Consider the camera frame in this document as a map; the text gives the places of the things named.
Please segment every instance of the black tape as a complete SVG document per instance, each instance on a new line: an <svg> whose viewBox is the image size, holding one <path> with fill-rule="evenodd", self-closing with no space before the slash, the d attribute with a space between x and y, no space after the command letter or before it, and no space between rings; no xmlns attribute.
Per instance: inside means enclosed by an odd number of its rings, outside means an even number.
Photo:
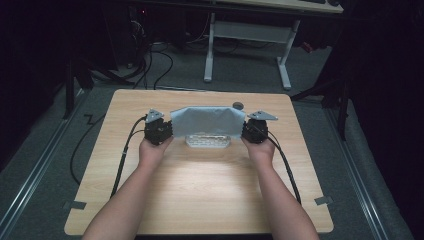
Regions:
<svg viewBox="0 0 424 240"><path fill-rule="evenodd" d="M322 204L331 204L331 203L333 203L334 201L333 201L333 198L332 197L330 197L330 196L324 196L324 197L320 197L320 198L316 198L315 199L315 203L317 204L317 205L322 205Z"/></svg>
<svg viewBox="0 0 424 240"><path fill-rule="evenodd" d="M73 208L73 209L84 210L85 205L87 205L87 203L85 203L85 202L78 202L78 201L65 202L65 204L63 205L63 209L69 210L69 209Z"/></svg>

